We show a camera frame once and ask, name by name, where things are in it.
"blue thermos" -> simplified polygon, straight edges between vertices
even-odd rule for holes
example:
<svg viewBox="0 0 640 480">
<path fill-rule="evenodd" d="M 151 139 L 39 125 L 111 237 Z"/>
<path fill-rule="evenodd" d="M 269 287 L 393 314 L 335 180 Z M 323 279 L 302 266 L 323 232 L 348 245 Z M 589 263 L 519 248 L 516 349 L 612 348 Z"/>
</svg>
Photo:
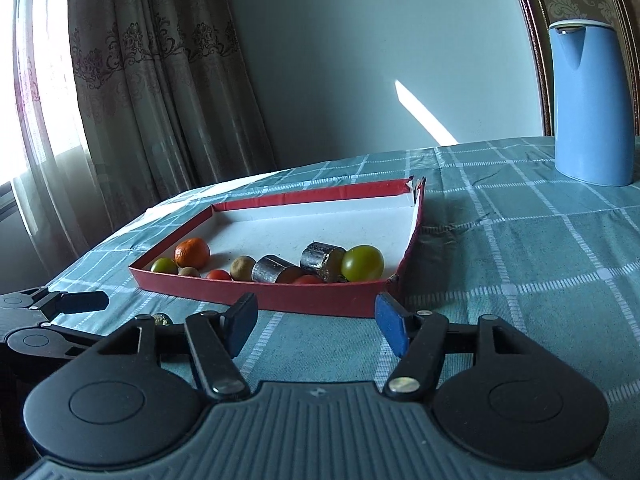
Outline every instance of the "blue thermos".
<svg viewBox="0 0 640 480">
<path fill-rule="evenodd" d="M 556 170 L 599 186 L 631 184 L 634 116 L 616 31 L 562 20 L 549 27 Z"/>
</svg>

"green tomato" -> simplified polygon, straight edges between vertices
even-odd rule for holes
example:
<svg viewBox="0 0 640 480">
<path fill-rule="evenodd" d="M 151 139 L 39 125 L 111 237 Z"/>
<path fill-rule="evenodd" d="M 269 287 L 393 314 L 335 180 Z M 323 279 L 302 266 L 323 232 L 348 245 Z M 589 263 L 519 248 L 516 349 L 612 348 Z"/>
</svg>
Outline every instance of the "green tomato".
<svg viewBox="0 0 640 480">
<path fill-rule="evenodd" d="M 151 272 L 163 274 L 178 274 L 178 266 L 171 258 L 158 258 L 151 266 Z"/>
<path fill-rule="evenodd" d="M 382 253 L 373 246 L 358 245 L 345 253 L 340 272 L 348 282 L 371 282 L 380 279 L 383 270 Z"/>
</svg>

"checkered tablecloth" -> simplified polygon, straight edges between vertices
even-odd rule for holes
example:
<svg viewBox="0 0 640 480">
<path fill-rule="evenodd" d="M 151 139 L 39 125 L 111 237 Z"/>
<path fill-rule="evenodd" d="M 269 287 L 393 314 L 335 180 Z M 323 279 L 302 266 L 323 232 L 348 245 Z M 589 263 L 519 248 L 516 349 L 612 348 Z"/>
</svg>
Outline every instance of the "checkered tablecloth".
<svg viewBox="0 0 640 480">
<path fill-rule="evenodd" d="M 287 190 L 426 178 L 406 306 L 452 322 L 497 314 L 592 380 L 610 405 L 596 463 L 640 476 L 640 186 L 595 187 L 554 169 L 551 137 L 379 153 L 295 168 L 233 190 L 183 193 L 108 238 L 49 285 L 110 296 L 104 312 L 56 322 L 107 334 L 138 313 L 175 322 L 210 304 L 139 290 L 127 265 L 210 203 Z M 260 380 L 375 380 L 397 360 L 373 320 L 260 312 L 236 364 Z M 470 366 L 448 356 L 443 377 Z M 168 368 L 192 380 L 184 364 Z"/>
</svg>

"red cherry tomato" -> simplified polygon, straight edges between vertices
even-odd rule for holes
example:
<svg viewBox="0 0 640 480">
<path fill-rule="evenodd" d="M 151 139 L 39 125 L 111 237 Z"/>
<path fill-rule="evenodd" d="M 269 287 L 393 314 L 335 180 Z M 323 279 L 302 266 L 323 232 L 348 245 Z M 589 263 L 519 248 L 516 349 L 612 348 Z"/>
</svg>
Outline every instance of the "red cherry tomato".
<svg viewBox="0 0 640 480">
<path fill-rule="evenodd" d="M 231 274 L 229 274 L 228 272 L 226 272 L 226 270 L 223 270 L 223 269 L 215 269 L 215 270 L 211 270 L 210 272 L 208 272 L 207 275 L 205 276 L 205 278 L 207 278 L 208 280 L 227 280 L 227 281 L 230 281 L 231 280 Z"/>
<path fill-rule="evenodd" d="M 312 274 L 305 274 L 304 276 L 300 276 L 298 279 L 294 280 L 293 283 L 296 285 L 309 285 L 311 283 L 324 283 L 320 278 L 314 276 Z"/>
</svg>

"sheer curtain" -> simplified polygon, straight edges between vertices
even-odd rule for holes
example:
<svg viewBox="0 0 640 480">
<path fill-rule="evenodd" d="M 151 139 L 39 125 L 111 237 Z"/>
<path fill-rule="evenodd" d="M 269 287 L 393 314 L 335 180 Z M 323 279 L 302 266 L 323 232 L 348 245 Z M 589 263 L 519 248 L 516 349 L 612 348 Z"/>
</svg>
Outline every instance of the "sheer curtain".
<svg viewBox="0 0 640 480">
<path fill-rule="evenodd" d="M 0 184 L 53 277 L 113 227 L 82 130 L 67 0 L 0 0 Z"/>
</svg>

